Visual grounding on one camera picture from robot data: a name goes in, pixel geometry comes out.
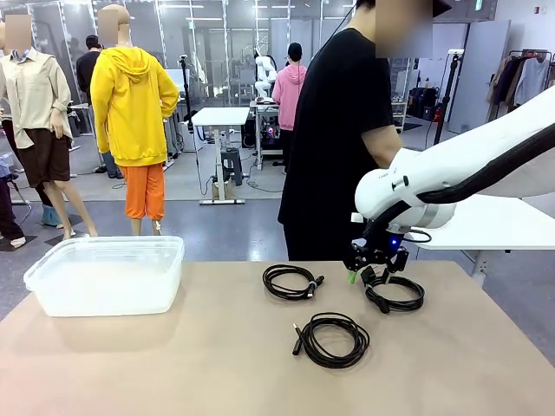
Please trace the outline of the mannequin in yellow hoodie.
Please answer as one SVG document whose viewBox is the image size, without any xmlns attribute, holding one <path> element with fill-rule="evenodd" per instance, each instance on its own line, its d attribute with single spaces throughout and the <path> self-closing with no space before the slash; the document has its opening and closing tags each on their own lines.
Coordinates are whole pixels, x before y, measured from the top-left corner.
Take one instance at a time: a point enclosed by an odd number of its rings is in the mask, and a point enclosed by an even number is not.
<svg viewBox="0 0 555 416">
<path fill-rule="evenodd" d="M 177 106 L 179 90 L 153 55 L 133 45 L 124 6 L 111 3 L 98 18 L 101 33 L 114 36 L 97 58 L 90 87 L 97 145 L 111 153 L 126 181 L 125 214 L 132 233 L 140 235 L 143 218 L 149 218 L 159 236 L 167 161 L 164 121 Z"/>
</svg>

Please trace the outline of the grey plastic stool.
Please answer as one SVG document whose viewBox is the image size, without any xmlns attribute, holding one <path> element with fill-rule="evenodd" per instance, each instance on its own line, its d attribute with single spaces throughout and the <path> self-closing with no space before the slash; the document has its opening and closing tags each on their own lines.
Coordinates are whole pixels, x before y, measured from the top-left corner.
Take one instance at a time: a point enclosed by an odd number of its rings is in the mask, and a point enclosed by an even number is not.
<svg viewBox="0 0 555 416">
<path fill-rule="evenodd" d="M 220 152 L 224 181 L 233 181 L 235 186 L 243 184 L 243 169 L 240 152 L 237 148 L 227 147 Z"/>
</svg>

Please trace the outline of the white standing desk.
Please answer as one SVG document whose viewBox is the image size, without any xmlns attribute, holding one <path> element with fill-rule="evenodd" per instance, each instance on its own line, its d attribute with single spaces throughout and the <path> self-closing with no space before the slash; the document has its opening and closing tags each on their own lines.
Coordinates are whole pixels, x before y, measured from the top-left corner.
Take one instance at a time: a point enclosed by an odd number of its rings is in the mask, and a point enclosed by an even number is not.
<svg viewBox="0 0 555 416">
<path fill-rule="evenodd" d="M 229 137 L 230 127 L 241 127 L 245 124 L 249 113 L 248 107 L 204 107 L 190 119 L 190 126 L 195 127 L 223 127 L 226 138 Z M 201 199 L 199 204 L 208 205 L 244 205 L 245 200 L 241 198 L 228 199 L 225 195 L 225 182 L 223 164 L 221 158 L 220 133 L 214 138 L 215 145 L 215 168 L 217 175 L 218 198 Z"/>
</svg>

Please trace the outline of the mannequin in beige shirt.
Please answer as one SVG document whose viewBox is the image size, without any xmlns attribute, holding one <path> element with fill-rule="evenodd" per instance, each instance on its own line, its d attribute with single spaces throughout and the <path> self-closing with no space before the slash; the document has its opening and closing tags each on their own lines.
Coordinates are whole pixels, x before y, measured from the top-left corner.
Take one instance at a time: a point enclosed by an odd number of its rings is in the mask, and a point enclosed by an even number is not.
<svg viewBox="0 0 555 416">
<path fill-rule="evenodd" d="M 56 58 L 32 46 L 31 15 L 7 15 L 0 24 L 0 98 L 8 100 L 17 153 L 33 188 L 42 186 L 62 222 L 63 238 L 73 228 L 72 204 L 91 237 L 98 235 L 77 189 L 70 182 L 73 144 L 68 117 L 71 92 Z"/>
</svg>

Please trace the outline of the grey door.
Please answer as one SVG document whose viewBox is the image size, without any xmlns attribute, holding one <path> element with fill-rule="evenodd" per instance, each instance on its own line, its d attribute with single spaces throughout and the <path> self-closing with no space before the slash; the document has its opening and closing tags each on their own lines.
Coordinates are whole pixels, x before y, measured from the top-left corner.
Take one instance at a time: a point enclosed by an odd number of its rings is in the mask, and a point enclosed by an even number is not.
<svg viewBox="0 0 555 416">
<path fill-rule="evenodd" d="M 464 133 L 487 123 L 492 78 L 505 56 L 511 22 L 471 23 L 447 130 Z"/>
</svg>

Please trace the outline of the black clothes rack with garments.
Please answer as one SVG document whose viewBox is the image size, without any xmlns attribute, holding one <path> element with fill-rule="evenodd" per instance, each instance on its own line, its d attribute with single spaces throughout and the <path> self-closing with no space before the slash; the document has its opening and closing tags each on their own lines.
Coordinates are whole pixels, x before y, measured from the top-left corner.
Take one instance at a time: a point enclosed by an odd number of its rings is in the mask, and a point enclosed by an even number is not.
<svg viewBox="0 0 555 416">
<path fill-rule="evenodd" d="M 486 101 L 488 121 L 512 112 L 555 83 L 555 52 L 511 50 L 492 75 Z"/>
</svg>

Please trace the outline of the black equipment cart with electronics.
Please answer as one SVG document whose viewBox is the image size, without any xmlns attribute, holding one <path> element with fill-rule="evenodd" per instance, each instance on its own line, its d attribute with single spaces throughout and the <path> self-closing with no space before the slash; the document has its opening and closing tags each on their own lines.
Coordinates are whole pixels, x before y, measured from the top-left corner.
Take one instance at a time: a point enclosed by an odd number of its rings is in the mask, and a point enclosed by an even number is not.
<svg viewBox="0 0 555 416">
<path fill-rule="evenodd" d="M 280 143 L 278 125 L 279 105 L 273 101 L 250 102 L 251 114 L 255 121 L 256 167 L 263 169 L 264 157 L 282 159 L 283 149 Z"/>
</svg>

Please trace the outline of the black stand with white top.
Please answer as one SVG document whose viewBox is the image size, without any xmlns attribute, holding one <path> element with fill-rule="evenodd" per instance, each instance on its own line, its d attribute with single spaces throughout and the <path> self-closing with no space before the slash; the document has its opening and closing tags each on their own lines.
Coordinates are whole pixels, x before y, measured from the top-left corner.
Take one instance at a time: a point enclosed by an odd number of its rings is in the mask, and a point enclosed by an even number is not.
<svg viewBox="0 0 555 416">
<path fill-rule="evenodd" d="M 434 136 L 434 145 L 439 144 L 441 141 L 441 134 L 442 134 L 444 122 L 446 119 L 447 107 L 451 99 L 451 90 L 454 84 L 454 78 L 460 63 L 460 59 L 464 55 L 464 52 L 465 52 L 464 49 L 450 49 L 447 53 L 448 55 L 452 56 L 452 60 L 449 67 L 449 75 L 447 78 L 447 86 L 445 89 L 445 94 L 443 95 L 443 98 L 441 101 L 440 118 L 438 119 L 438 122 L 437 122 L 437 128 Z"/>
</svg>

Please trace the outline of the background person in black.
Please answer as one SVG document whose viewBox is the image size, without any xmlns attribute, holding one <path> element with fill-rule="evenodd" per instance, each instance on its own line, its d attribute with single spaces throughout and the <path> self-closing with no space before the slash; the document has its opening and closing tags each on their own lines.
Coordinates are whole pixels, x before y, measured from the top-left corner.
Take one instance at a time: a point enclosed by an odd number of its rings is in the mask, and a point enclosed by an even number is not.
<svg viewBox="0 0 555 416">
<path fill-rule="evenodd" d="M 99 43 L 98 35 L 89 35 L 86 38 L 86 46 L 88 52 L 79 57 L 76 61 L 75 72 L 78 81 L 79 89 L 86 95 L 88 103 L 88 115 L 90 116 L 91 126 L 93 128 L 93 133 L 96 133 L 95 129 L 95 114 L 92 106 L 91 99 L 91 81 L 94 72 L 96 61 L 102 52 L 102 46 Z M 105 166 L 105 171 L 110 179 L 123 179 L 121 171 L 114 162 L 114 158 L 110 152 L 101 154 L 102 161 Z"/>
</svg>

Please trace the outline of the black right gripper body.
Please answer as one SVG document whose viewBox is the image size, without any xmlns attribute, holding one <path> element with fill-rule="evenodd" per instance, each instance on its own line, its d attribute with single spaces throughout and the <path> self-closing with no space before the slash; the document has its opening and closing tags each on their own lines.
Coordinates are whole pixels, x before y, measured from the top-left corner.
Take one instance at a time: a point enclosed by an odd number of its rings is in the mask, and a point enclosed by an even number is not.
<svg viewBox="0 0 555 416">
<path fill-rule="evenodd" d="M 356 263 L 386 263 L 391 261 L 402 248 L 407 228 L 393 230 L 386 224 L 366 220 L 359 237 L 362 243 L 351 244 L 351 257 Z"/>
</svg>

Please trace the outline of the person's right forearm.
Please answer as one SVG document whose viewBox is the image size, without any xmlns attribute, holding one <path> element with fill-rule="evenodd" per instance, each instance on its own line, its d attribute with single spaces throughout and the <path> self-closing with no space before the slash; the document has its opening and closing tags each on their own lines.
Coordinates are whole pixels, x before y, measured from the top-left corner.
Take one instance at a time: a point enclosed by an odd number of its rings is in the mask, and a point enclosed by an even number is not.
<svg viewBox="0 0 555 416">
<path fill-rule="evenodd" d="M 402 149 L 402 139 L 393 125 L 379 127 L 362 134 L 366 149 L 380 168 L 389 168 Z"/>
</svg>

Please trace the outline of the background person in pink hoodie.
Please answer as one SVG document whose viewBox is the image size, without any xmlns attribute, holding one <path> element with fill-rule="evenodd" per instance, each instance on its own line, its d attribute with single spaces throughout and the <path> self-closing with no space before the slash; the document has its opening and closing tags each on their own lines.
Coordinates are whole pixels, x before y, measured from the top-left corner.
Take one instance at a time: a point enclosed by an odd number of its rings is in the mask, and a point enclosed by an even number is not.
<svg viewBox="0 0 555 416">
<path fill-rule="evenodd" d="M 298 42 L 292 42 L 287 54 L 288 64 L 277 73 L 272 92 L 272 99 L 279 106 L 279 140 L 282 144 L 284 172 L 289 167 L 297 103 L 306 76 L 306 67 L 301 63 L 302 46 Z"/>
</svg>

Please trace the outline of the translucent plastic storage container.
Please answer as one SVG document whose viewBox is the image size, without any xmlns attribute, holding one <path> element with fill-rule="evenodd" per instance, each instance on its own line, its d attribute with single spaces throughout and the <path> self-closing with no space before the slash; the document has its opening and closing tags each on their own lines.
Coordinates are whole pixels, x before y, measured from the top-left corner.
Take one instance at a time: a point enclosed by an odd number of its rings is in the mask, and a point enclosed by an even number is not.
<svg viewBox="0 0 555 416">
<path fill-rule="evenodd" d="M 176 297 L 185 253 L 175 236 L 61 241 L 23 275 L 51 317 L 153 315 Z"/>
</svg>

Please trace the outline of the white shoe shelf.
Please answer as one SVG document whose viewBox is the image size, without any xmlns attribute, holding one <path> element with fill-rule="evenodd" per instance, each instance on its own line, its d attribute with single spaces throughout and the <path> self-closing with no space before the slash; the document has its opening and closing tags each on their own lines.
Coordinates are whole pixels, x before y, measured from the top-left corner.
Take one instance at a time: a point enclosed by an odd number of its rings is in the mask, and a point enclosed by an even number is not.
<svg viewBox="0 0 555 416">
<path fill-rule="evenodd" d="M 395 129 L 399 134 L 401 134 L 404 130 L 408 103 L 406 101 L 395 100 L 392 101 L 391 106 Z"/>
</svg>

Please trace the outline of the person in black t-shirt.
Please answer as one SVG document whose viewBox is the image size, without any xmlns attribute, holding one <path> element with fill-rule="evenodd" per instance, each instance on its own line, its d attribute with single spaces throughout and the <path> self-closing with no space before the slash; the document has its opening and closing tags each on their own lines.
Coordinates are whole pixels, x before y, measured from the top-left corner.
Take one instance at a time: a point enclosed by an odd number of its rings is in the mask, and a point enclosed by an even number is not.
<svg viewBox="0 0 555 416">
<path fill-rule="evenodd" d="M 380 168 L 362 134 L 395 127 L 389 57 L 451 8 L 446 0 L 356 0 L 347 26 L 312 59 L 277 217 L 290 261 L 341 261 L 360 236 L 351 221 L 356 186 Z"/>
</svg>

